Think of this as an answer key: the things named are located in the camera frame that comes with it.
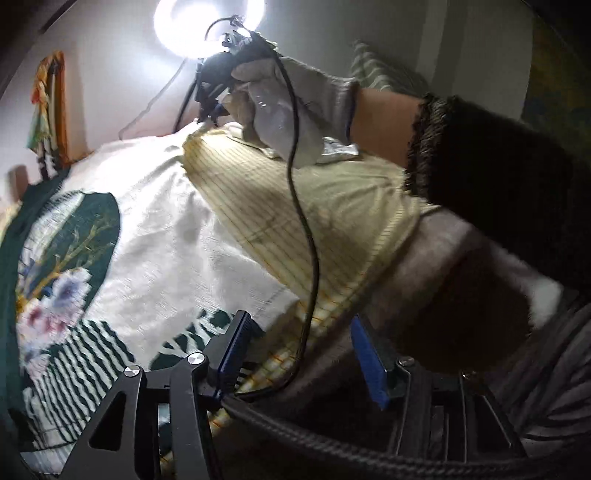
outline gloved hand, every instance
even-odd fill
[[[355,113],[359,84],[355,79],[327,75],[320,70],[289,57],[281,61],[289,75],[295,95],[311,112],[314,121],[327,136],[344,144],[350,143],[349,129]],[[264,79],[278,80],[285,85],[281,70],[273,59],[262,59],[236,67],[232,76],[241,82]]]

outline plaid fabric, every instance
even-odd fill
[[[355,42],[351,75],[364,88],[422,97],[429,91],[427,81],[418,73],[398,62],[384,62],[362,41]]]
[[[190,137],[183,148],[189,179],[230,234],[302,299],[277,347],[239,391],[267,386],[293,364],[312,276],[306,238],[285,180],[285,162],[270,160],[221,131]],[[392,264],[421,213],[433,208],[406,195],[402,182],[401,168],[368,155],[363,161],[307,167],[295,173],[320,256],[320,291],[309,347]],[[221,411],[213,418],[212,429],[228,420]]]

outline person's arm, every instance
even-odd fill
[[[458,98],[367,90],[351,135],[407,168],[413,194],[454,211],[541,273],[591,290],[591,168],[551,138]]]

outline blue gripper pad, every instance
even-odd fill
[[[209,360],[207,383],[224,393],[233,392],[251,340],[263,333],[247,312],[238,310],[226,333],[212,337],[203,351]]]
[[[385,410],[390,403],[388,395],[388,367],[384,365],[378,356],[375,345],[375,332],[371,325],[365,329],[365,322],[355,315],[351,321],[351,341],[355,355],[363,371],[365,383],[368,386],[369,396],[382,410]]]

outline black sweater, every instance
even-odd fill
[[[427,96],[407,189],[565,286],[591,291],[591,169],[549,137],[458,98]]]

